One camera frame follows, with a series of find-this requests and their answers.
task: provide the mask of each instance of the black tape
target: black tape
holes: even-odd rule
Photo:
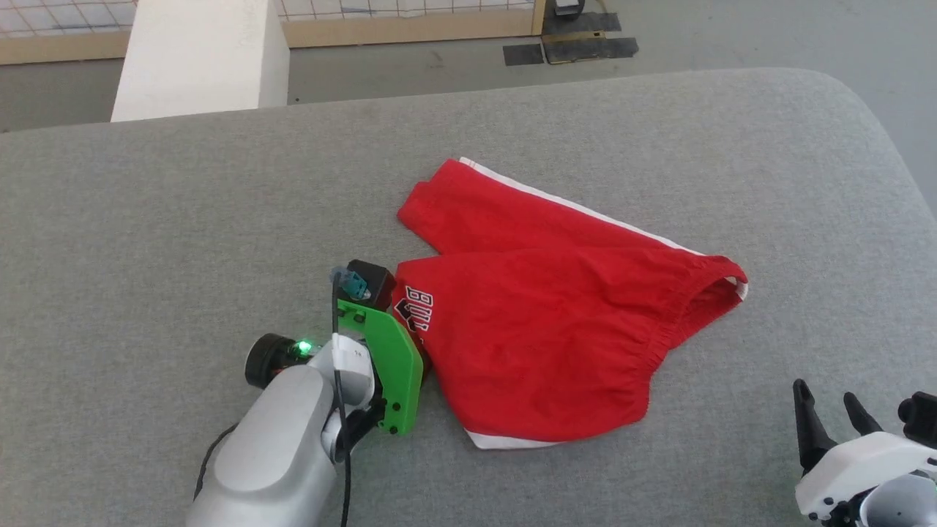
[[[583,31],[621,31],[617,13],[583,13],[576,20],[563,20],[556,16],[543,19],[544,35],[563,35]]]
[[[520,44],[504,46],[504,66],[523,66],[525,64],[543,64],[543,51],[540,44]]]
[[[550,64],[562,64],[595,58],[629,58],[638,53],[635,38],[583,38],[544,43],[543,51]]]

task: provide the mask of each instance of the white pillar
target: white pillar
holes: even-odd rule
[[[285,106],[289,76],[271,0],[141,0],[111,121]]]

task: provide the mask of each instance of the wooden frame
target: wooden frame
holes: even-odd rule
[[[392,42],[428,42],[463,38],[538,36],[543,30],[546,0],[534,9],[508,9],[414,18],[371,18],[287,22],[283,33],[291,48],[354,46]],[[4,38],[0,65],[122,58],[129,32]]]

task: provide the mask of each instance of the concrete floor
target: concrete floor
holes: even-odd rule
[[[497,39],[298,50],[290,103],[564,83],[686,69],[823,71],[885,125],[937,210],[937,2],[605,0],[636,37],[632,59],[506,68]],[[599,10],[598,5],[587,5]],[[120,61],[0,68],[0,129],[107,121]]]

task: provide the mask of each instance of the gray fabric surface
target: gray fabric surface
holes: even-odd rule
[[[351,525],[798,524],[795,377],[839,439],[845,390],[893,431],[937,391],[937,225],[821,74],[35,130],[0,137],[0,523],[181,525],[205,448],[258,395],[250,344],[324,338],[334,264],[432,254],[394,213],[459,156],[728,255],[751,294],[670,354],[642,422],[593,440],[478,451],[431,379],[412,435],[357,450]]]

